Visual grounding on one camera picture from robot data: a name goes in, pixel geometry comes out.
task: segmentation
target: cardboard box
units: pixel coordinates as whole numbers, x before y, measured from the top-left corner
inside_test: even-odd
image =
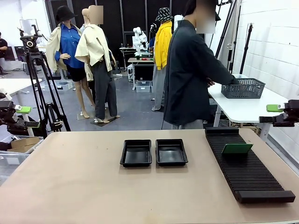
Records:
[[[35,144],[29,145],[29,146],[21,146],[21,147],[17,147],[17,148],[8,149],[7,151],[8,152],[15,152],[15,153],[25,153],[29,149],[31,149],[33,146],[35,146]]]
[[[39,142],[38,137],[25,138],[25,139],[21,139],[21,140],[17,140],[17,141],[12,141],[11,142],[11,148],[13,150],[14,148],[35,145],[38,142]]]

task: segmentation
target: black bucket hat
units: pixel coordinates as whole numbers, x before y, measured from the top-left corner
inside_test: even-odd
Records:
[[[77,15],[75,15],[67,6],[61,6],[57,9],[56,20],[58,22],[63,22],[66,20],[70,20],[75,16]]]
[[[161,8],[159,9],[158,16],[156,18],[156,21],[168,21],[172,20],[173,17],[170,14],[170,9],[169,8]]]

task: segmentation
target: cream jacket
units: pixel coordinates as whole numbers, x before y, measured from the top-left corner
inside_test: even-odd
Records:
[[[46,47],[47,61],[50,69],[54,72],[57,71],[57,66],[63,70],[67,70],[66,65],[64,64],[62,59],[60,59],[58,62],[55,60],[56,51],[60,50],[61,24],[62,23],[59,23],[57,28],[55,28],[51,33],[51,36],[48,40],[47,47]],[[81,36],[82,33],[80,29],[73,24],[71,25],[77,29],[79,36]],[[85,72],[86,72],[87,81],[92,81],[93,74],[87,64],[85,64]]]
[[[94,24],[85,25],[75,58],[90,66],[95,65],[104,56],[107,71],[112,70],[109,57],[109,48],[103,30]]]

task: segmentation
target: black shorts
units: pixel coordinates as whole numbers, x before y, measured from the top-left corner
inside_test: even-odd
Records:
[[[66,68],[67,68],[67,71],[69,72],[73,82],[79,82],[86,77],[84,68],[75,69],[75,68],[70,67],[69,65],[66,65]]]

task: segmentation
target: gray pants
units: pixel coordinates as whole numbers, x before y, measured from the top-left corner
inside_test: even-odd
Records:
[[[183,130],[183,129],[203,129],[203,121],[202,120],[195,120],[194,122],[185,124],[185,125],[172,125],[172,130]]]
[[[111,117],[117,115],[116,88],[112,71],[107,71],[105,60],[92,67],[95,87],[95,117],[105,119],[105,100],[107,100]]]
[[[158,111],[164,104],[164,81],[166,75],[166,67],[158,70],[156,64],[154,64],[154,74],[153,74],[153,88],[154,88],[154,98],[155,105],[153,111]]]

